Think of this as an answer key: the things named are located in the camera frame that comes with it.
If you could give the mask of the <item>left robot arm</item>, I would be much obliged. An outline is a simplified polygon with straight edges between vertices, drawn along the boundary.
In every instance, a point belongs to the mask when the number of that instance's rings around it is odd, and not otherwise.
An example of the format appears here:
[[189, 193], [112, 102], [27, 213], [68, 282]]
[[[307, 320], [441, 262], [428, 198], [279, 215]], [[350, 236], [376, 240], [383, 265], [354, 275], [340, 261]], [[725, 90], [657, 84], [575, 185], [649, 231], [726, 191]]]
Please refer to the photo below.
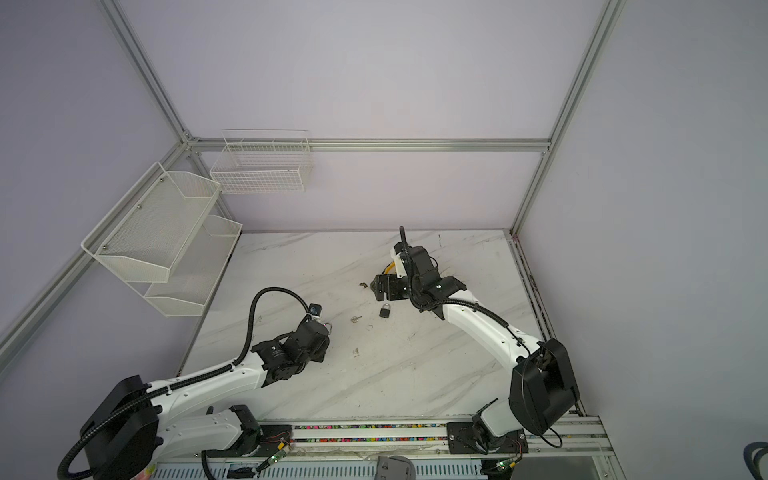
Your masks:
[[148, 479], [158, 464], [180, 456], [270, 457], [284, 449], [289, 428], [269, 432], [249, 407], [232, 400], [323, 362], [330, 331], [320, 321], [321, 306], [301, 300], [303, 317], [295, 330], [254, 343], [256, 306], [271, 291], [255, 295], [235, 359], [168, 380], [121, 380], [81, 428], [58, 478]]

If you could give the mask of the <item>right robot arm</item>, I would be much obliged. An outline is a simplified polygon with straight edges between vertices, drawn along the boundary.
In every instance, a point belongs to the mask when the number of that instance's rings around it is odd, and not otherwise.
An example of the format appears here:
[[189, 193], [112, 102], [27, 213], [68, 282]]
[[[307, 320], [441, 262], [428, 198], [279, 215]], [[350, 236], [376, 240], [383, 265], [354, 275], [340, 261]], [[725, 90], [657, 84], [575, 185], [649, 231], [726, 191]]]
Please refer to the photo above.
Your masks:
[[580, 392], [564, 344], [527, 334], [482, 305], [463, 282], [443, 277], [424, 247], [402, 239], [390, 255], [391, 268], [370, 285], [378, 301], [407, 300], [457, 327], [510, 374], [507, 397], [490, 401], [472, 417], [477, 451], [499, 449], [510, 433], [542, 438], [576, 406]]

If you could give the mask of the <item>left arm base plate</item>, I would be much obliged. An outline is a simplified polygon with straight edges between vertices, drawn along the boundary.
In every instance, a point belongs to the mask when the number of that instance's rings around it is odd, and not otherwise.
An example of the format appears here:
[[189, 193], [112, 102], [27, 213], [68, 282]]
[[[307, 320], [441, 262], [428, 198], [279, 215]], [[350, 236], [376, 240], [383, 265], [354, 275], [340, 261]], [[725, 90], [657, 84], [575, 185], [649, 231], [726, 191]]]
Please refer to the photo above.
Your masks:
[[292, 434], [289, 424], [261, 425], [258, 430], [244, 430], [232, 449], [236, 457], [268, 457], [281, 442], [290, 442]]

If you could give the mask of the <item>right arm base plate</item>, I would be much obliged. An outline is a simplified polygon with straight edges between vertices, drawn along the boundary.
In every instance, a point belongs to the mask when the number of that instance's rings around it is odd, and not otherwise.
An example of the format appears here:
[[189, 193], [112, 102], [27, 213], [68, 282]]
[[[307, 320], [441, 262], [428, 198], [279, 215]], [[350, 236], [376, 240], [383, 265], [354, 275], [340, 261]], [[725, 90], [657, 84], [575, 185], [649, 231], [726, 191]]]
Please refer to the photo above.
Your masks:
[[446, 424], [448, 449], [451, 454], [523, 455], [529, 451], [523, 430], [494, 436], [480, 423], [449, 422]]

